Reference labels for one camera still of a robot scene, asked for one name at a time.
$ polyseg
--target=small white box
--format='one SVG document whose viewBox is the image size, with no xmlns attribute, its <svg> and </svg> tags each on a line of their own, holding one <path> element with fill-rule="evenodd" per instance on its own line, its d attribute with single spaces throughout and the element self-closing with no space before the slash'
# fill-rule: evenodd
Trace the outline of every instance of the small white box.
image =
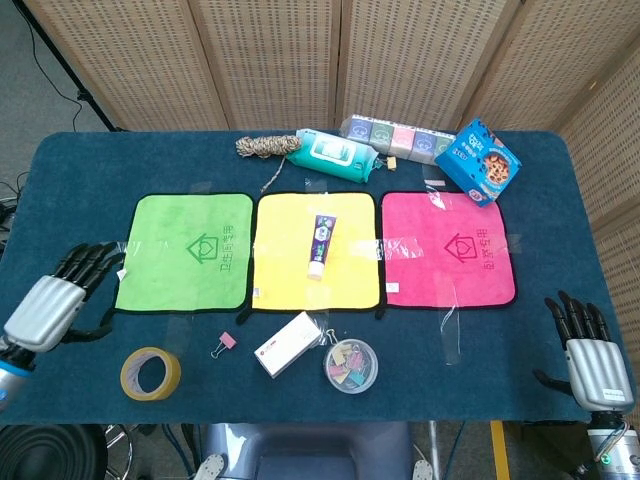
<svg viewBox="0 0 640 480">
<path fill-rule="evenodd" d="M 307 312 L 302 312 L 258 347 L 254 354 L 271 378 L 276 378 L 320 338 L 322 331 Z"/>
</svg>

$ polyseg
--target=table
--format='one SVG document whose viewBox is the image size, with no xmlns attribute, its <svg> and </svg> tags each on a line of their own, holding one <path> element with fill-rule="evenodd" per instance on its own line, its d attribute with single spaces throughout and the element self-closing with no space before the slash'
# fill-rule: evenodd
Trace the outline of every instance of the table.
<svg viewBox="0 0 640 480">
<path fill-rule="evenodd" d="M 254 199 L 278 161 L 241 159 L 236 139 L 267 132 L 62 133 L 40 145 L 0 264 L 0 318 L 31 285 L 81 242 L 126 241 L 137 201 L 149 193 L 244 191 Z M 574 420 L 587 416 L 568 397 L 543 388 L 542 368 L 567 378 L 545 296 L 565 289 L 599 305 L 612 336 L 620 332 L 598 262 L 575 175 L 561 138 L 548 132 L 501 132 L 523 167 L 501 196 L 519 296 L 502 309 L 460 312 L 460 362 L 446 365 L 439 311 L 388 309 L 331 313 L 341 338 L 365 340 L 380 371 L 362 395 L 344 395 L 323 376 L 326 348 L 305 353 L 277 379 L 253 351 L 292 318 L 255 313 L 125 315 L 91 344 L 39 355 L 37 369 L 3 423 L 213 423 L 425 419 Z M 399 161 L 359 185 L 287 164 L 270 191 L 424 189 L 423 168 Z M 95 327 L 113 301 L 115 274 L 82 310 L 76 328 Z M 227 330 L 237 346 L 218 360 L 209 352 Z M 120 389 L 120 368 L 143 346 L 176 354 L 182 380 L 167 400 L 139 403 Z"/>
</svg>

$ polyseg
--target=pink binder clip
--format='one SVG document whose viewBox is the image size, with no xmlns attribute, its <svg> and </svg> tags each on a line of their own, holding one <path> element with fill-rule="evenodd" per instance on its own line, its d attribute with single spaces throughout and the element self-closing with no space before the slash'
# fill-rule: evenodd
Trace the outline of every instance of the pink binder clip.
<svg viewBox="0 0 640 480">
<path fill-rule="evenodd" d="M 213 352 L 211 352 L 211 357 L 218 358 L 218 356 L 222 352 L 224 352 L 225 350 L 231 350 L 235 346 L 236 346 L 236 341 L 234 340 L 234 338 L 231 335 L 229 335 L 227 332 L 222 332 L 222 335 L 220 335 L 220 343 L 218 344 L 216 349 Z"/>
</svg>

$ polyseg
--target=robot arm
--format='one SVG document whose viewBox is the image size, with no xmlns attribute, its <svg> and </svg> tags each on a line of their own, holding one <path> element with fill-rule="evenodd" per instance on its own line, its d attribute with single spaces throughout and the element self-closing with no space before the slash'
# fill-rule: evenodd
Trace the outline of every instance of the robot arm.
<svg viewBox="0 0 640 480">
<path fill-rule="evenodd" d="M 622 417 L 622 412 L 633 406 L 634 398 L 620 348 L 611 341 L 604 317 L 595 305 L 588 303 L 585 307 L 565 292 L 558 296 L 564 310 L 550 298 L 545 304 L 565 351 L 569 381 L 549 378 L 541 370 L 533 374 L 545 387 L 573 397 L 591 412 L 588 434 L 594 455 L 571 475 L 584 478 L 597 465 L 604 479 L 640 479 L 638 436 Z"/>
<path fill-rule="evenodd" d="M 111 254 L 115 247 L 76 246 L 52 275 L 36 282 L 9 317 L 0 339 L 0 412 L 31 375 L 36 353 L 59 343 L 97 340 L 111 331 L 105 322 L 91 332 L 70 327 L 107 272 L 124 258 L 123 253 Z"/>
</svg>

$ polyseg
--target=green towel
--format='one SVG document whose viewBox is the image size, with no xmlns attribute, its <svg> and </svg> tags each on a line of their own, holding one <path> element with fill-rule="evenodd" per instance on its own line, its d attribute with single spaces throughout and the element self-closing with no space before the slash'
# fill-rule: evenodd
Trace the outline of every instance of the green towel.
<svg viewBox="0 0 640 480">
<path fill-rule="evenodd" d="M 247 294 L 253 201 L 241 193 L 150 195 L 138 202 L 116 308 L 240 307 Z"/>
</svg>

